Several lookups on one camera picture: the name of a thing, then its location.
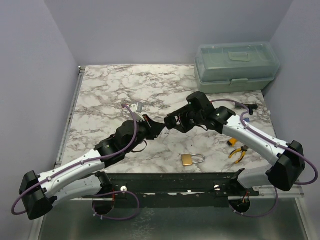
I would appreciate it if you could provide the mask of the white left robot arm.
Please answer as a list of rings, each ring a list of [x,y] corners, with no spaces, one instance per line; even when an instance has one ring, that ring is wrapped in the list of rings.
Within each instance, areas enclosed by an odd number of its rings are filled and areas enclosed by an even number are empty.
[[[122,161],[126,154],[145,140],[156,139],[165,128],[164,123],[151,120],[127,120],[110,137],[102,140],[84,156],[51,171],[36,174],[27,172],[19,188],[20,200],[29,220],[49,213],[58,202],[58,192],[76,181]]]

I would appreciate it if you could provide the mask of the black padlock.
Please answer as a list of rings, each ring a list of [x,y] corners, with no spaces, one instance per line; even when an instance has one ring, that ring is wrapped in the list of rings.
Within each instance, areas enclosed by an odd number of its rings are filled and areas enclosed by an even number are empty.
[[[177,126],[177,123],[179,122],[179,120],[180,120],[179,116],[167,116],[164,118],[164,123],[168,130],[172,130]]]

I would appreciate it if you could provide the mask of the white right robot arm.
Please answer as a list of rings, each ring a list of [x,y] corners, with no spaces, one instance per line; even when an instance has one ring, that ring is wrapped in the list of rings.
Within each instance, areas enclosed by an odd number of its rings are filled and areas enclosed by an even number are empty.
[[[186,100],[187,105],[165,117],[167,129],[187,133],[194,127],[204,126],[235,138],[268,162],[262,167],[238,170],[230,180],[230,191],[234,195],[241,196],[250,188],[268,185],[288,192],[296,184],[306,167],[299,142],[287,143],[271,137],[244,122],[229,108],[215,108],[203,92],[194,92]]]

